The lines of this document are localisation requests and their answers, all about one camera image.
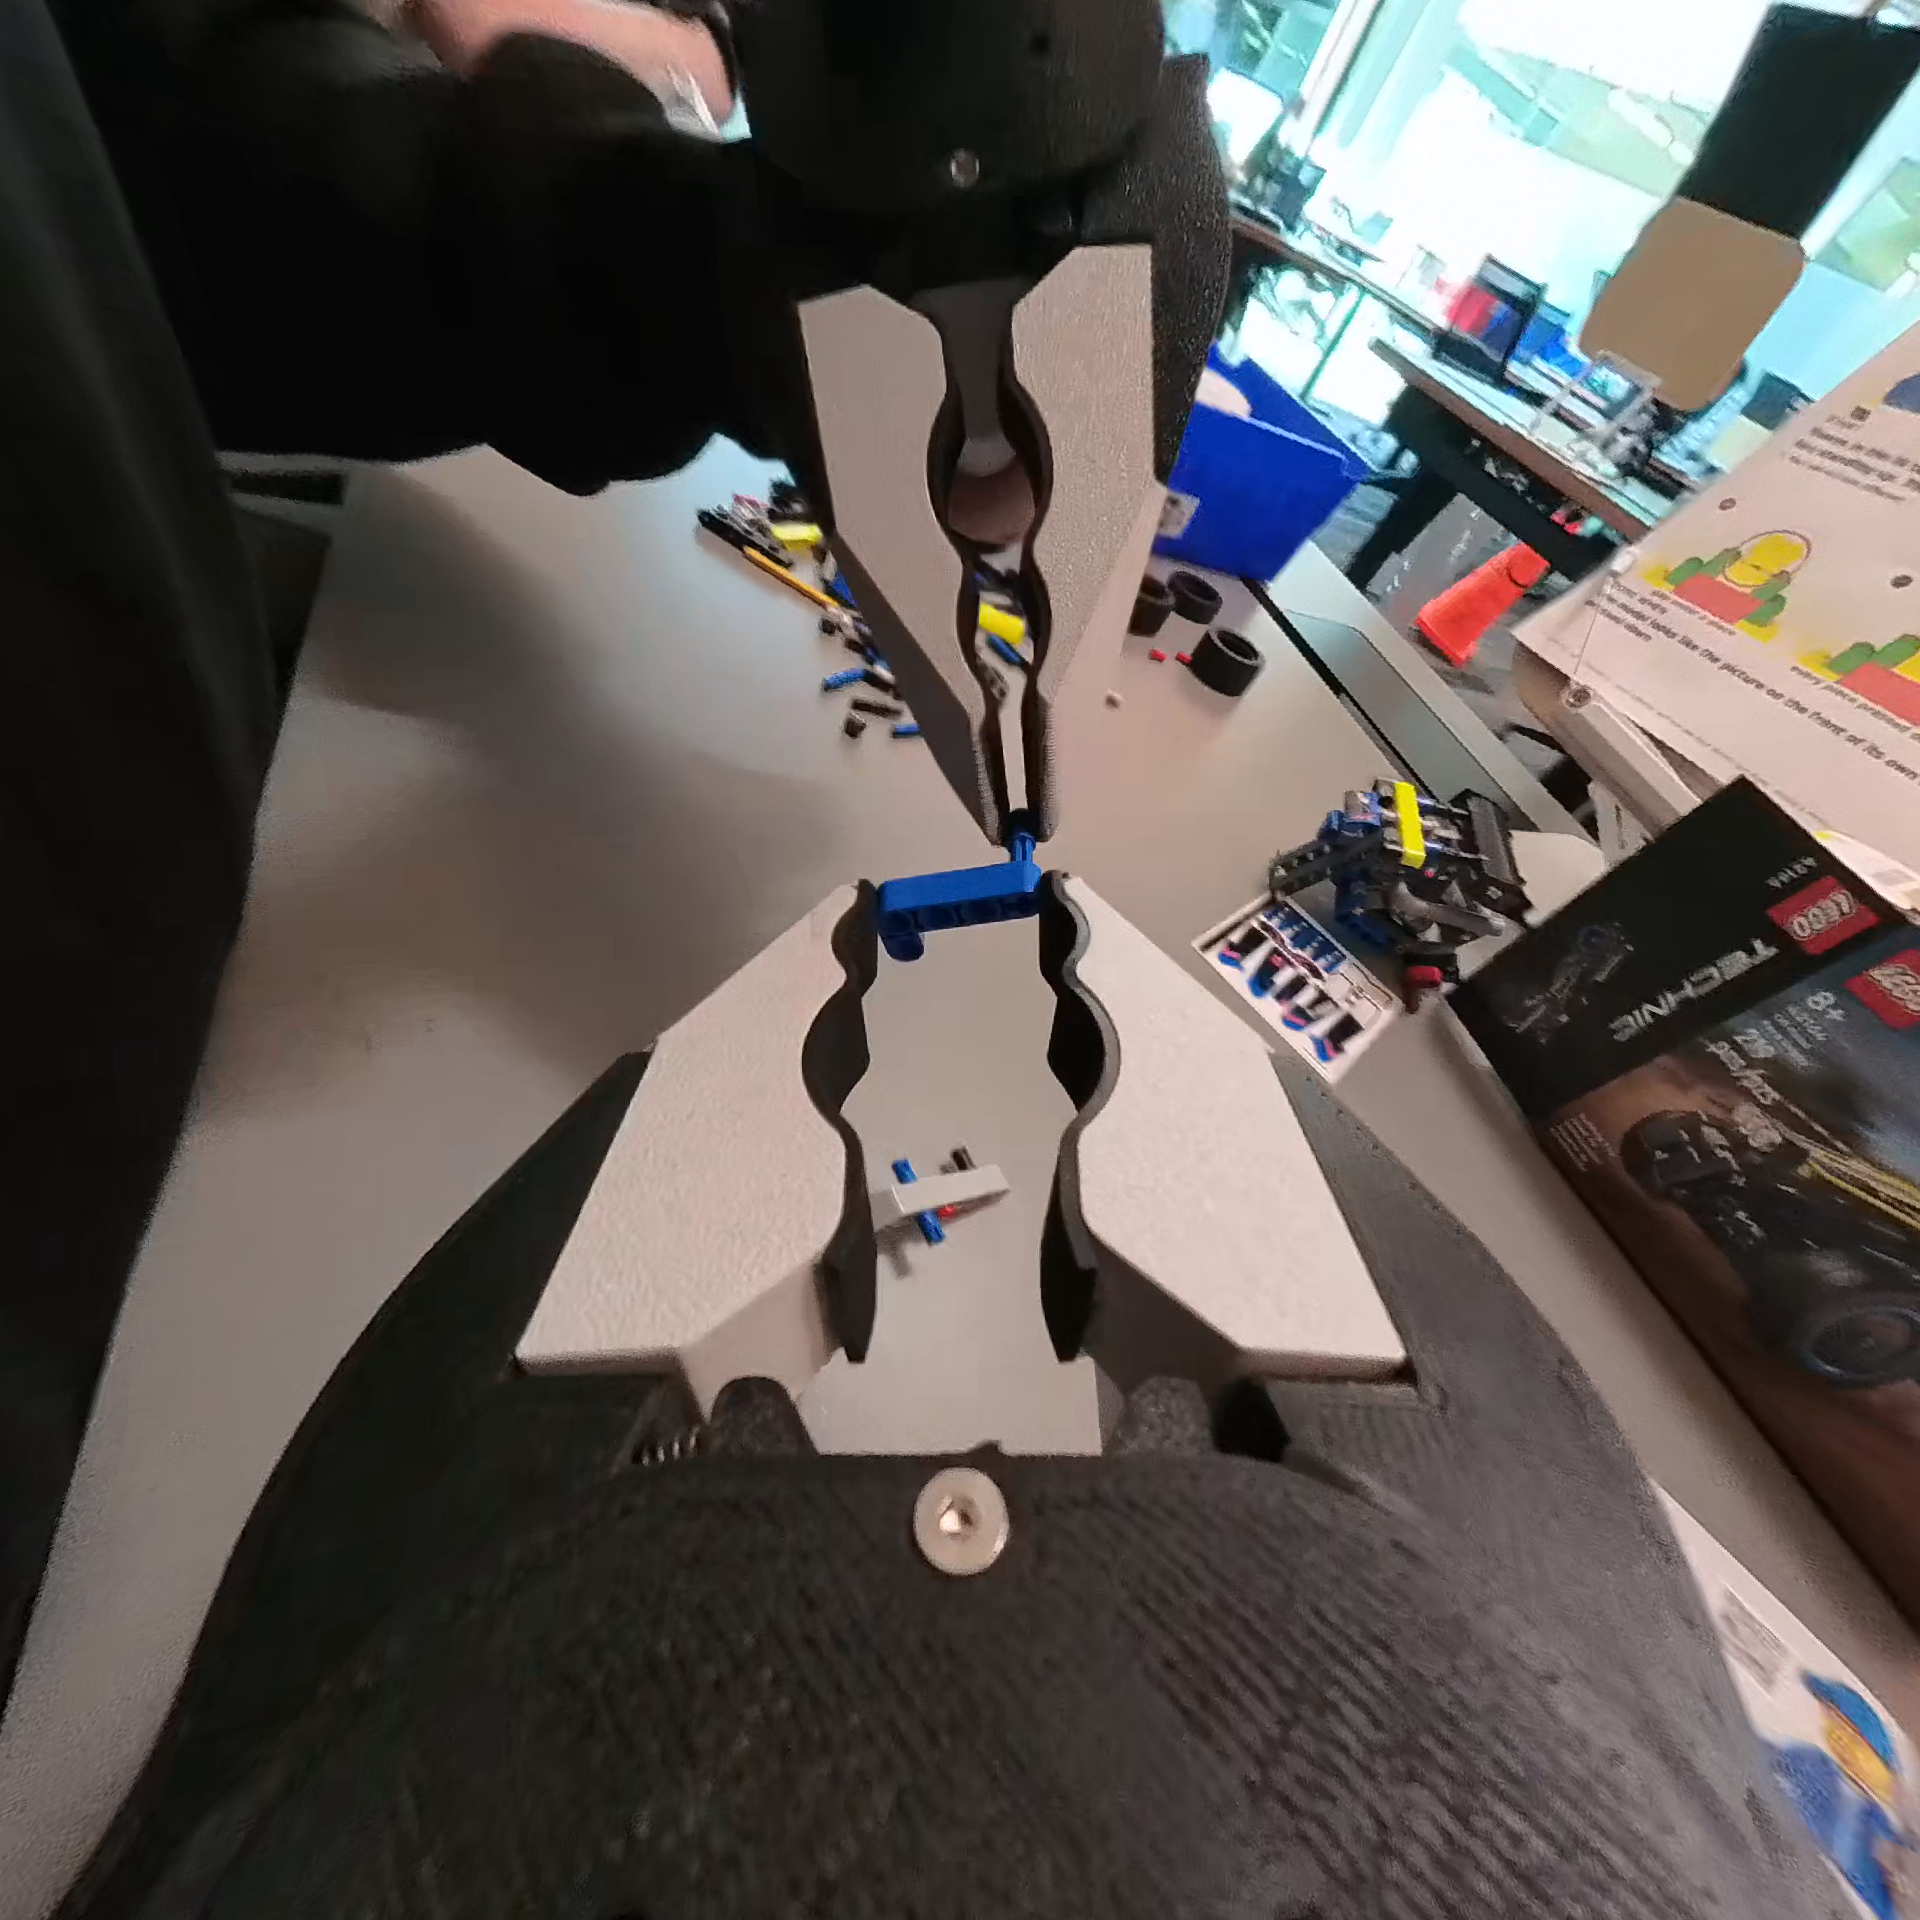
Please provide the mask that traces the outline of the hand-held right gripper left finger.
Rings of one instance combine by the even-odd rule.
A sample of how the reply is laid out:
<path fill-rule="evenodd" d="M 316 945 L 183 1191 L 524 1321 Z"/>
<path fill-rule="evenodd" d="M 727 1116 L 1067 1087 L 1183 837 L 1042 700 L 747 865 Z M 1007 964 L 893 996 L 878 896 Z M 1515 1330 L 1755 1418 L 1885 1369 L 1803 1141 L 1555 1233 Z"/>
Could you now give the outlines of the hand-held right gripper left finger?
<path fill-rule="evenodd" d="M 549 1272 L 531 1375 L 734 1381 L 798 1397 L 869 1357 L 878 1242 L 845 1103 L 871 1064 L 875 890 L 840 884 L 667 1025 Z"/>

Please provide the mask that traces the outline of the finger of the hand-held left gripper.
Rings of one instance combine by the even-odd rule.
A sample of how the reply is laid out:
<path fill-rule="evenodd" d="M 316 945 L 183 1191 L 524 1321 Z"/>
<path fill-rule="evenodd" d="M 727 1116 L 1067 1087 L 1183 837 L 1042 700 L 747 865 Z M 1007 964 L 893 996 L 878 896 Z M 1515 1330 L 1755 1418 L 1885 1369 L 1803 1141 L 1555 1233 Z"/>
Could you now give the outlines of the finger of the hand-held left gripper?
<path fill-rule="evenodd" d="M 994 846 L 1011 802 L 973 658 L 976 589 L 932 490 L 944 337 L 871 285 L 800 301 L 798 325 L 831 552 L 939 773 Z"/>
<path fill-rule="evenodd" d="M 1156 456 L 1155 255 L 1079 247 L 1015 305 L 1015 393 L 1040 432 L 1040 508 L 1023 543 L 1037 616 L 1023 694 L 1023 805 L 1064 816 L 1062 745 L 1109 685 L 1166 497 Z"/>

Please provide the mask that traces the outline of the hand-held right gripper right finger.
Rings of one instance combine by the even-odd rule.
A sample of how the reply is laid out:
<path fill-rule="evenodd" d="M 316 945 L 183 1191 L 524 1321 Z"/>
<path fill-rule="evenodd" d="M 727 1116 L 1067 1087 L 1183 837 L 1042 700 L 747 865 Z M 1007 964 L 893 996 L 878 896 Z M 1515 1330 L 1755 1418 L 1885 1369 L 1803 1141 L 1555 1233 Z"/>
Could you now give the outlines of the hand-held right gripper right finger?
<path fill-rule="evenodd" d="M 1255 1030 L 1077 874 L 1040 884 L 1046 1068 L 1071 1103 L 1040 1239 L 1060 1361 L 1378 1385 L 1400 1333 Z"/>

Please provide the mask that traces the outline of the pile of toy parts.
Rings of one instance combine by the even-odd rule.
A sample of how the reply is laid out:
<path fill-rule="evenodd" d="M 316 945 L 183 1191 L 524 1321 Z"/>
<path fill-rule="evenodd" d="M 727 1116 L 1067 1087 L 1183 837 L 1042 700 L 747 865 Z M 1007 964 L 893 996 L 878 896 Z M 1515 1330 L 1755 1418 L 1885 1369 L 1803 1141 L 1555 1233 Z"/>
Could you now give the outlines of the pile of toy parts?
<path fill-rule="evenodd" d="M 838 730 L 848 740 L 885 734 L 908 740 L 920 735 L 920 725 L 900 692 L 899 673 L 886 658 L 878 629 L 856 604 L 851 577 L 828 549 L 822 526 L 814 519 L 806 495 L 787 478 L 775 478 L 762 495 L 734 490 L 728 497 L 699 508 L 695 527 L 722 543 L 757 574 L 780 583 L 814 608 L 819 630 L 851 656 L 822 673 L 822 694 L 845 694 Z M 1032 665 L 1032 646 L 1023 620 L 1023 597 L 1016 576 L 983 560 L 973 568 L 976 640 L 973 656 L 992 701 L 1005 705 L 1015 679 Z"/>

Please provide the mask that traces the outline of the grey plastic beam assembly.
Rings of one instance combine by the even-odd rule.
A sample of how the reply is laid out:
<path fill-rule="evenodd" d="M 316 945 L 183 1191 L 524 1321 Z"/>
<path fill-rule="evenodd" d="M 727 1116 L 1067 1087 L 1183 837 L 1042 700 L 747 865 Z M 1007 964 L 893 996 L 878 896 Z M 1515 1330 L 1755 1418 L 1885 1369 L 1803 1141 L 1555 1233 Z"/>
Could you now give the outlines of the grey plastic beam assembly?
<path fill-rule="evenodd" d="M 867 1191 L 880 1272 L 908 1279 L 925 1256 L 946 1246 L 952 1226 L 994 1209 L 1013 1191 L 999 1164 L 957 1145 L 935 1169 L 916 1169 L 912 1158 L 895 1158 Z"/>

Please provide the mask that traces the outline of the blue angled plastic beam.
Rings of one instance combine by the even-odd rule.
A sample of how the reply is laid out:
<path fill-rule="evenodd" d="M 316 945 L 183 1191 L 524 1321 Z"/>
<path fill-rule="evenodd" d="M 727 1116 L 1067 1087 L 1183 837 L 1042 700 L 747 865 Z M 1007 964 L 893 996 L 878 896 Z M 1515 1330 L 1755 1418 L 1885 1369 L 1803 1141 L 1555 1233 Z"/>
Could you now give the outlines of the blue angled plastic beam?
<path fill-rule="evenodd" d="M 1040 884 L 1042 865 L 1031 855 L 885 879 L 872 901 L 880 950 L 909 964 L 935 933 L 1029 920 L 1040 911 Z"/>

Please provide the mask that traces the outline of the person's left forearm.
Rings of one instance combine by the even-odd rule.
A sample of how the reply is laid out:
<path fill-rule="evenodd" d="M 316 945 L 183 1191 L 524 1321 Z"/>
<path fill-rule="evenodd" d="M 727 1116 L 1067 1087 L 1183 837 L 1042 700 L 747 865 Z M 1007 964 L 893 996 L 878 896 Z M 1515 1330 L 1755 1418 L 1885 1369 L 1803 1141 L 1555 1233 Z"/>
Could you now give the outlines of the person's left forearm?
<path fill-rule="evenodd" d="M 488 445 L 584 495 L 708 440 L 795 464 L 804 394 L 746 141 L 608 54 L 458 71 L 359 4 L 52 4 L 219 449 Z"/>

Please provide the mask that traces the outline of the dark toy set box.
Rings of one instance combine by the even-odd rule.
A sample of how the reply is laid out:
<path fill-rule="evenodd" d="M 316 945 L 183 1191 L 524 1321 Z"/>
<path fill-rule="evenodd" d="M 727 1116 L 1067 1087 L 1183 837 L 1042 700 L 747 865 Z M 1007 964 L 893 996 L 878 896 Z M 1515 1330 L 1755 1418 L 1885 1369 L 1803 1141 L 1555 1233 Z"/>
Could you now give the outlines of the dark toy set box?
<path fill-rule="evenodd" d="M 1912 1623 L 1916 909 L 1738 780 L 1446 1006 Z"/>

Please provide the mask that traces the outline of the person's left hand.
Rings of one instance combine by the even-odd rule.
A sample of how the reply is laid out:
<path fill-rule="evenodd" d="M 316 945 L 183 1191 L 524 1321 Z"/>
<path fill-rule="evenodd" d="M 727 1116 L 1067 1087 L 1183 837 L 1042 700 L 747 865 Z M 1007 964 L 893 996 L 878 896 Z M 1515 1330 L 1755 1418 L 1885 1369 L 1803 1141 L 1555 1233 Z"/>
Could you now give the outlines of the person's left hand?
<path fill-rule="evenodd" d="M 719 136 L 736 116 L 736 54 L 722 4 L 398 1 L 384 13 L 461 73 L 509 41 L 558 41 L 629 78 L 675 130 Z"/>

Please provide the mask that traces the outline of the blue storage bin with tag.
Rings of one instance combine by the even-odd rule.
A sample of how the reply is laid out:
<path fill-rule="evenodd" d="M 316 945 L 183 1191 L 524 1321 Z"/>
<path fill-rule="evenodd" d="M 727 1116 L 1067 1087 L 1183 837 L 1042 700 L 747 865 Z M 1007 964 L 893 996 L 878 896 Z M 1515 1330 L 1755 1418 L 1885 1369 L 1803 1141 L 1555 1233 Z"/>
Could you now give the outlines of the blue storage bin with tag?
<path fill-rule="evenodd" d="M 1212 350 L 1155 552 L 1263 585 L 1372 474 L 1350 442 L 1255 360 Z"/>

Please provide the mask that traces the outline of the sticker sheet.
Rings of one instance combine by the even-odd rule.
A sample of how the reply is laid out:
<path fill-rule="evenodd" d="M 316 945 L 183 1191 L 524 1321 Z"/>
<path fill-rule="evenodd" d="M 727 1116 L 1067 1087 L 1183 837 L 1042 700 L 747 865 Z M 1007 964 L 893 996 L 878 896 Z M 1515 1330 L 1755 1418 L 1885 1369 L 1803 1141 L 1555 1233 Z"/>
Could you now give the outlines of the sticker sheet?
<path fill-rule="evenodd" d="M 1278 1052 L 1328 1086 L 1404 1020 L 1398 985 L 1294 901 L 1248 903 L 1190 950 Z"/>

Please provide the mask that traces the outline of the orange traffic cone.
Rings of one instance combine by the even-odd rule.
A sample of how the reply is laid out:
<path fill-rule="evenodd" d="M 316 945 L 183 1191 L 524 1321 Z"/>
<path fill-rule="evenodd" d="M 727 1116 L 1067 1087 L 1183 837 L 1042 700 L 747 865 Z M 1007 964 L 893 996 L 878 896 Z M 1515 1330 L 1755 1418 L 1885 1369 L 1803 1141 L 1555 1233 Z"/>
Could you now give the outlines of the orange traffic cone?
<path fill-rule="evenodd" d="M 1548 574 L 1546 556 L 1527 543 L 1508 543 L 1452 588 L 1440 589 L 1414 614 L 1414 636 L 1450 665 L 1467 665 L 1484 636 L 1508 616 Z"/>

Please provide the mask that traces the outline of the background work table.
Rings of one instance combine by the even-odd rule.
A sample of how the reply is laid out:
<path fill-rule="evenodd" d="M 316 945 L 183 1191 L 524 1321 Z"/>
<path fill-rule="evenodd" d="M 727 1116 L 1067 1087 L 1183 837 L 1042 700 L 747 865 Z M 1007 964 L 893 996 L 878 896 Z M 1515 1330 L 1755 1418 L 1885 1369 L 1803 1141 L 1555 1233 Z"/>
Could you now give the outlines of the background work table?
<path fill-rule="evenodd" d="M 1372 356 L 1398 378 L 1383 432 L 1411 466 L 1373 480 L 1390 494 L 1390 504 L 1344 568 L 1354 588 L 1368 592 L 1378 570 L 1458 500 L 1580 583 L 1616 546 L 1642 540 L 1686 490 L 1686 478 L 1663 462 L 1637 478 L 1604 478 L 1580 464 L 1563 422 L 1532 424 L 1522 393 L 1436 356 L 1438 325 L 1414 304 L 1231 199 L 1230 325 L 1242 322 L 1259 279 L 1271 272 L 1333 285 L 1344 296 L 1336 337 L 1364 304 L 1373 304 L 1416 343 L 1416 350 L 1372 345 Z"/>

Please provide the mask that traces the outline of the brown rounded panel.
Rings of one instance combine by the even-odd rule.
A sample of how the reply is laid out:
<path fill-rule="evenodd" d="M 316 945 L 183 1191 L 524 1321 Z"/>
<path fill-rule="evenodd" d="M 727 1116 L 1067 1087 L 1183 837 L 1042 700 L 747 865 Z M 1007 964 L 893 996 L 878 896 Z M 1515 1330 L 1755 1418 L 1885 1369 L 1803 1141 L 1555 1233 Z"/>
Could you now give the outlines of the brown rounded panel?
<path fill-rule="evenodd" d="M 1643 224 L 1576 334 L 1589 360 L 1680 414 L 1717 401 L 1808 265 L 1796 234 L 1672 197 Z"/>

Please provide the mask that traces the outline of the white instruction booklet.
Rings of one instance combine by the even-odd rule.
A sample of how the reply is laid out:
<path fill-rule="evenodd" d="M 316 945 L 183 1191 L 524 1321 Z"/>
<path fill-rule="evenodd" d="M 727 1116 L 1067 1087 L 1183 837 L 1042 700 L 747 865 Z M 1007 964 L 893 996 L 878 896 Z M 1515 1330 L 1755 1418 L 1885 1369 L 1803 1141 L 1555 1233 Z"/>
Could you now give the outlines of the white instruction booklet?
<path fill-rule="evenodd" d="M 1767 1761 L 1856 1916 L 1917 1916 L 1917 1761 L 1896 1718 L 1658 1490 Z"/>

